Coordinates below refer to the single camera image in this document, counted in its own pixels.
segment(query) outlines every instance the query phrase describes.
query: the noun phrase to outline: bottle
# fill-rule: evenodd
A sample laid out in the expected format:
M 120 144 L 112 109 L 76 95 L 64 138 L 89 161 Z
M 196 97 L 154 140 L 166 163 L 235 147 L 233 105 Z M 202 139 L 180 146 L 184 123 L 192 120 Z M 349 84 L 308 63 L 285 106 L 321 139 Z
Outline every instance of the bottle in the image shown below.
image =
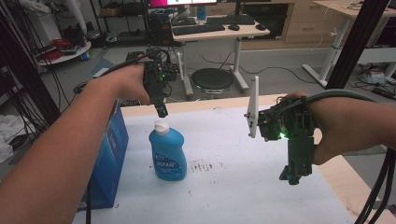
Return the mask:
M 155 174 L 163 180 L 182 180 L 187 173 L 186 157 L 183 153 L 184 137 L 162 121 L 155 121 L 155 128 L 148 140 L 151 143 Z
M 206 8 L 205 6 L 198 6 L 197 8 L 197 19 L 198 21 L 206 20 Z

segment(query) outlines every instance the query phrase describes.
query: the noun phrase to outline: cardboard box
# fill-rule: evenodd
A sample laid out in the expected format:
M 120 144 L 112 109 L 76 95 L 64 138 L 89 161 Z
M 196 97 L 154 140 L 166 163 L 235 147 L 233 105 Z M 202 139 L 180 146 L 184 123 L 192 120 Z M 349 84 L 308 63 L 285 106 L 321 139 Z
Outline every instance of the cardboard box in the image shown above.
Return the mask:
M 121 7 L 105 7 L 100 9 L 100 16 L 108 17 L 108 16 L 117 16 L 121 13 Z
M 126 131 L 120 106 L 115 103 L 102 139 L 91 176 L 91 207 L 92 209 L 109 208 L 114 205 L 120 174 L 125 157 L 129 136 Z M 86 208 L 86 193 L 81 199 L 78 211 Z

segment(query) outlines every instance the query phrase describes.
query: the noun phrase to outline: keyboard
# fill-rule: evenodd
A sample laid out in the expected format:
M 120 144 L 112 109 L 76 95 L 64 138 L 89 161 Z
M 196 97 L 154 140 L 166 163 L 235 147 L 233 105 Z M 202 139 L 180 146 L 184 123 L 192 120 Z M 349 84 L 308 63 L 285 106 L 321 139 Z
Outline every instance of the keyboard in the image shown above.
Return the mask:
M 225 30 L 224 26 L 218 23 L 172 27 L 172 32 L 174 33 L 174 35 L 192 35 L 223 30 Z
M 238 24 L 238 25 L 254 25 L 255 21 L 248 15 L 227 15 L 225 17 L 208 17 L 206 24 Z

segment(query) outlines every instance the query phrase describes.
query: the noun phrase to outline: monitor screen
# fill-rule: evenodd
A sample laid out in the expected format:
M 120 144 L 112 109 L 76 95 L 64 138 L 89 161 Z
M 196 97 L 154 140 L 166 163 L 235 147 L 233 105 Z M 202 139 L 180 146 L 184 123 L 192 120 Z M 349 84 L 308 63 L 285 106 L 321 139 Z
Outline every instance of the monitor screen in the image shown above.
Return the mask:
M 217 0 L 148 0 L 148 7 L 179 7 L 183 5 L 210 5 Z

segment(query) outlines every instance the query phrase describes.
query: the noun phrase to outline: stool seat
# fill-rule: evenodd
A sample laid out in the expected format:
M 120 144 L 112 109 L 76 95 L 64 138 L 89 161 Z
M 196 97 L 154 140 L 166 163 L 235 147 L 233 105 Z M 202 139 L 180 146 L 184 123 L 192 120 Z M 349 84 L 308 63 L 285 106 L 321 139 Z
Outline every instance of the stool seat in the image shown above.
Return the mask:
M 191 83 L 206 93 L 222 93 L 233 85 L 233 75 L 218 68 L 204 68 L 192 73 Z

